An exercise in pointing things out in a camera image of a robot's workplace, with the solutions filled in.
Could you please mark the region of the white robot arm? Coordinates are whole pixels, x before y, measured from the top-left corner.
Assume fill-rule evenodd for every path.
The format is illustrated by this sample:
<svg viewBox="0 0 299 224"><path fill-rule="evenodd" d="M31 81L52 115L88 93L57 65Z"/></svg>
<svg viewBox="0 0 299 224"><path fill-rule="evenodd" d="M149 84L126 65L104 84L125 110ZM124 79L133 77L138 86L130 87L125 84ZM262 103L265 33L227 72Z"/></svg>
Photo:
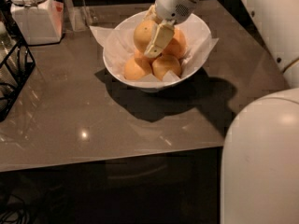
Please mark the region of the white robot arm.
<svg viewBox="0 0 299 224"><path fill-rule="evenodd" d="M221 156L220 224L299 224L299 0L241 0L289 88L247 105Z"/></svg>

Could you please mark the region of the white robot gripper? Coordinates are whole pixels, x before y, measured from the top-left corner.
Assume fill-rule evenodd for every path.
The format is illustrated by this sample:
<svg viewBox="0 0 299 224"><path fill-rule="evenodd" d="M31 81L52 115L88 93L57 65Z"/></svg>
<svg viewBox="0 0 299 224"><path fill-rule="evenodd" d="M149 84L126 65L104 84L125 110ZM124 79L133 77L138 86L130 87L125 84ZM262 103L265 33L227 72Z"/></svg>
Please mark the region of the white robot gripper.
<svg viewBox="0 0 299 224"><path fill-rule="evenodd" d="M144 21L155 21L151 39L144 55L158 57L168 46L175 33L174 23L185 22L195 10L196 0L155 0L146 12Z"/></svg>

